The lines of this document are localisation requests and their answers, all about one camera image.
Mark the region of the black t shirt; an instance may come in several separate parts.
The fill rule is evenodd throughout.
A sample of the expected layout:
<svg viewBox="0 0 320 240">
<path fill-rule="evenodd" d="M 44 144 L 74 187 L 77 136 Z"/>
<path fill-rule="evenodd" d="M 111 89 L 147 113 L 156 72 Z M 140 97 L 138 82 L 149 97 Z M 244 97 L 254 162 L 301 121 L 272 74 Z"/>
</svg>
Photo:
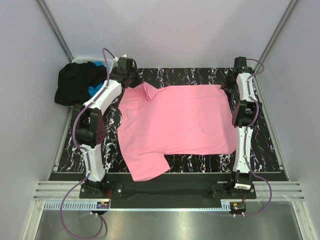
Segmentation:
<svg viewBox="0 0 320 240">
<path fill-rule="evenodd" d="M 83 104 L 92 98 L 88 87 L 96 87 L 106 79 L 105 66 L 96 66 L 93 62 L 69 63 L 58 73 L 54 102 L 62 106 Z"/>
</svg>

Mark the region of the blue t shirt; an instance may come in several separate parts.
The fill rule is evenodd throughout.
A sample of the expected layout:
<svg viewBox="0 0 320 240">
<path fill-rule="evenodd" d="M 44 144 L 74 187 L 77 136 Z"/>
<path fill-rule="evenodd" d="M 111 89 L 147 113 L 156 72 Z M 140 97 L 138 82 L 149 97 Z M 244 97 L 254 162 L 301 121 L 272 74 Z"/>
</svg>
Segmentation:
<svg viewBox="0 0 320 240">
<path fill-rule="evenodd" d="M 106 65 L 103 64 L 101 61 L 99 62 L 95 62 L 95 65 L 100 67 L 100 66 L 103 66 L 105 67 Z M 97 86 L 89 86 L 88 87 L 88 93 L 91 97 L 93 97 L 101 88 L 102 86 L 104 85 L 104 82 L 100 82 Z"/>
</svg>

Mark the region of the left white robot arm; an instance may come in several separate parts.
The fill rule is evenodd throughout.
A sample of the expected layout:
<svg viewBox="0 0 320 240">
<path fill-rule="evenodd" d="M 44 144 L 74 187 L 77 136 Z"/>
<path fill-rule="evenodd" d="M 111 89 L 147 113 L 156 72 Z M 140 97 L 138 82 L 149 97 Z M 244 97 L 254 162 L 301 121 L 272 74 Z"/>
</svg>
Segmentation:
<svg viewBox="0 0 320 240">
<path fill-rule="evenodd" d="M 142 83 L 137 73 L 137 63 L 126 55 L 106 66 L 106 80 L 102 87 L 85 103 L 76 104 L 72 110 L 72 140 L 82 152 L 85 177 L 80 181 L 81 198 L 103 198 L 111 195 L 102 160 L 102 143 L 106 130 L 103 115 L 110 104 L 126 88 Z"/>
</svg>

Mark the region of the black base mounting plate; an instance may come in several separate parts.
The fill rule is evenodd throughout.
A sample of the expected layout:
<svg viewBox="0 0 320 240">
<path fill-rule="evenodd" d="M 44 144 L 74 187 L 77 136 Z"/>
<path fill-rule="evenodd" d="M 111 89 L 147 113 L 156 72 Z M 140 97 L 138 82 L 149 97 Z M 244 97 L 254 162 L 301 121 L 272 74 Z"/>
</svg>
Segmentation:
<svg viewBox="0 0 320 240">
<path fill-rule="evenodd" d="M 253 200 L 254 186 L 236 189 L 231 173 L 164 173 L 147 181 L 133 181 L 129 173 L 108 173 L 101 183 L 81 185 L 81 199 L 111 199 L 116 209 L 205 209 L 221 200 Z"/>
</svg>

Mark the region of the right orange connector box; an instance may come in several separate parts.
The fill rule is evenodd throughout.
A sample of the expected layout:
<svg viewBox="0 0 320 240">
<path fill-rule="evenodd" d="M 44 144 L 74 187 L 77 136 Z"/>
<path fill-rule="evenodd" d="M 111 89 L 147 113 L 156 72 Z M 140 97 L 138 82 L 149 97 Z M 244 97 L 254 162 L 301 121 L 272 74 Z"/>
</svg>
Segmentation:
<svg viewBox="0 0 320 240">
<path fill-rule="evenodd" d="M 245 202 L 234 202 L 231 204 L 231 208 L 235 211 L 245 210 L 247 208 L 247 204 Z"/>
</svg>

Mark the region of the pink t shirt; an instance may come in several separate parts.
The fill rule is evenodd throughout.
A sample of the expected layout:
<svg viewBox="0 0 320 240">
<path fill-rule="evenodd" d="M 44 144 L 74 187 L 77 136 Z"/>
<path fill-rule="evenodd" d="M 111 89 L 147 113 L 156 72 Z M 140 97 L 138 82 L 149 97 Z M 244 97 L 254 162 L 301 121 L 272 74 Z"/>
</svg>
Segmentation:
<svg viewBox="0 0 320 240">
<path fill-rule="evenodd" d="M 236 130 L 226 93 L 216 84 L 125 90 L 118 106 L 121 155 L 135 182 L 170 169 L 167 155 L 229 155 Z"/>
</svg>

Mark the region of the white plastic laundry basket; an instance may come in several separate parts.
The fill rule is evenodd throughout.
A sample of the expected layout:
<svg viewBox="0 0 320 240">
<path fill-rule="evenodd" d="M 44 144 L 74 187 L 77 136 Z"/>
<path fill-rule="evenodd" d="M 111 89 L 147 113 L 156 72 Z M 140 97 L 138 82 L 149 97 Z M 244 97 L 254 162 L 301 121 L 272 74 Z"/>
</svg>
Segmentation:
<svg viewBox="0 0 320 240">
<path fill-rule="evenodd" d="M 115 66 L 115 62 L 113 59 L 107 58 L 106 60 L 103 57 L 89 57 L 89 56 L 83 56 L 83 57 L 76 57 L 72 60 L 72 63 L 82 64 L 92 62 L 94 64 L 104 65 L 105 67 L 109 68 L 109 71 L 111 72 L 112 69 Z"/>
</svg>

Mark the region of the orange connector box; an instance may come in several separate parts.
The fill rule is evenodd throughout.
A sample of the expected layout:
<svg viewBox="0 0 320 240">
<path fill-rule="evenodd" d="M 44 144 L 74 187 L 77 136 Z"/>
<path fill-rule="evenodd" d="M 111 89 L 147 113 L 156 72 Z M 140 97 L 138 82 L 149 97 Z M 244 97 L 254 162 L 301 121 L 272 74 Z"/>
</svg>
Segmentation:
<svg viewBox="0 0 320 240">
<path fill-rule="evenodd" d="M 234 202 L 231 204 L 231 208 L 235 211 L 245 210 L 247 208 L 247 204 L 245 202 Z"/>
<path fill-rule="evenodd" d="M 110 202 L 109 201 L 98 201 L 96 204 L 96 207 L 98 209 L 109 209 L 110 208 Z"/>
</svg>

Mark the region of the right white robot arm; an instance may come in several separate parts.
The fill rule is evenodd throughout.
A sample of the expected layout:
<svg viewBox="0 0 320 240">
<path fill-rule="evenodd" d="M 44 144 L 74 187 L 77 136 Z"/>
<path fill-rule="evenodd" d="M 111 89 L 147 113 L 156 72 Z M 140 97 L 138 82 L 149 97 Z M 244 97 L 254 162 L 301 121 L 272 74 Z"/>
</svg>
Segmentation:
<svg viewBox="0 0 320 240">
<path fill-rule="evenodd" d="M 232 125 L 236 131 L 235 161 L 225 191 L 235 199 L 241 199 L 253 189 L 253 170 L 250 164 L 251 141 L 262 104 L 254 93 L 254 70 L 243 56 L 234 59 L 221 89 L 226 91 L 238 87 L 239 101 L 232 113 Z"/>
</svg>

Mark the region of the aluminium frame rail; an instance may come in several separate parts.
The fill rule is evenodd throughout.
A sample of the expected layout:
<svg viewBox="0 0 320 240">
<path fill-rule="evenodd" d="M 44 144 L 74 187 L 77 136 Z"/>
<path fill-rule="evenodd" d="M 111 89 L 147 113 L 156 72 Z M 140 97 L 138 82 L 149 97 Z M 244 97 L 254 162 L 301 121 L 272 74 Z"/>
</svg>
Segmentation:
<svg viewBox="0 0 320 240">
<path fill-rule="evenodd" d="M 263 181 L 253 182 L 256 198 L 243 200 L 249 202 L 268 202 L 268 201 L 303 201 L 304 196 L 300 184 L 295 181 Z M 45 209 L 50 210 L 90 210 L 90 211 L 191 211 L 191 212 L 229 212 L 231 204 L 241 202 L 230 199 L 222 199 L 220 207 L 214 208 L 176 208 L 176 209 L 124 209 L 113 208 L 111 199 L 91 199 L 80 198 L 81 186 L 77 181 L 40 181 L 37 185 L 33 199 L 35 201 L 44 201 Z M 110 202 L 109 209 L 98 209 L 97 202 Z"/>
</svg>

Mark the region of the left orange connector box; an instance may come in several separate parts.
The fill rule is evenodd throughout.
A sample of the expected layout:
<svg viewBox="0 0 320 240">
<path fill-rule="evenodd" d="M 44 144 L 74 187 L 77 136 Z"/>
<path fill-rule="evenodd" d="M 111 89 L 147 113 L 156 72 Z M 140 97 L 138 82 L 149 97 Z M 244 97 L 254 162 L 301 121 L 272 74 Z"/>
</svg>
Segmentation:
<svg viewBox="0 0 320 240">
<path fill-rule="evenodd" d="M 110 202 L 109 201 L 98 201 L 96 204 L 96 207 L 98 209 L 109 209 L 110 208 Z"/>
</svg>

